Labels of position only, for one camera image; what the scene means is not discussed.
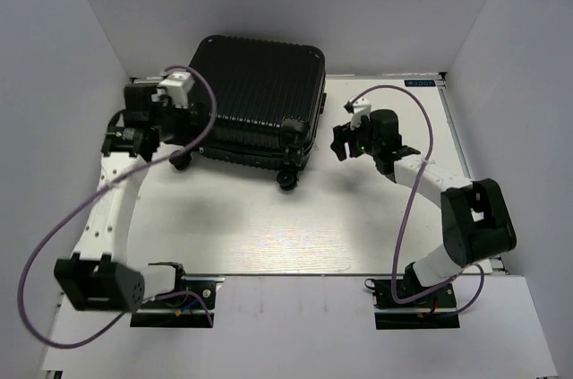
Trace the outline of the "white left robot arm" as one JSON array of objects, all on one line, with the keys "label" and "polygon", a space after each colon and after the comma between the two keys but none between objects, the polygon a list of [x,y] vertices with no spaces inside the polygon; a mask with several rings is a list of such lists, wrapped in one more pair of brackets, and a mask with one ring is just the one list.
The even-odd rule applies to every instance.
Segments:
[{"label": "white left robot arm", "polygon": [[134,313],[161,297],[180,306],[189,296],[181,266],[151,263],[134,269],[127,245],[140,188],[151,167],[168,162],[182,171],[215,123],[217,105],[192,114],[196,82],[208,83],[191,67],[174,65],[160,76],[124,87],[124,109],[108,122],[101,147],[98,196],[82,235],[68,259],[56,261],[54,274],[78,311]]}]

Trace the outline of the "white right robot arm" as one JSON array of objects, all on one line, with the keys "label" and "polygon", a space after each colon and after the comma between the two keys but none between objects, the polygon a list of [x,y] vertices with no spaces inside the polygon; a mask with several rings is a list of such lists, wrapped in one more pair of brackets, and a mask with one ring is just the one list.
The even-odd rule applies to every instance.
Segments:
[{"label": "white right robot arm", "polygon": [[330,145],[337,158],[368,155],[380,174],[440,209],[441,243],[404,271],[403,292],[411,304],[427,305],[443,282],[516,248],[517,235],[495,180],[457,176],[405,145],[392,110],[373,110],[364,98],[348,101],[345,109],[351,119],[334,127]]}]

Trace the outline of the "black suitcase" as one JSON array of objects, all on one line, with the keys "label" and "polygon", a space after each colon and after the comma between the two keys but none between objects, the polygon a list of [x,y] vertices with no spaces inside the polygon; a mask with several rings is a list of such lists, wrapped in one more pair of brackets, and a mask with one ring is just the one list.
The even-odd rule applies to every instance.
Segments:
[{"label": "black suitcase", "polygon": [[204,157],[297,173],[312,151],[326,94],[325,55],[317,47],[212,35],[190,62],[202,81],[191,92],[216,97],[216,122],[198,145]]}]

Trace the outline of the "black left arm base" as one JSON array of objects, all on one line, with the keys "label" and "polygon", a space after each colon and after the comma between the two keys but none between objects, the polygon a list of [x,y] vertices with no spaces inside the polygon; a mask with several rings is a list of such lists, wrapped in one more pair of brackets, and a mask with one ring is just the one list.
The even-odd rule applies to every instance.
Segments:
[{"label": "black left arm base", "polygon": [[223,277],[183,275],[167,297],[157,296],[132,314],[131,328],[209,329]]}]

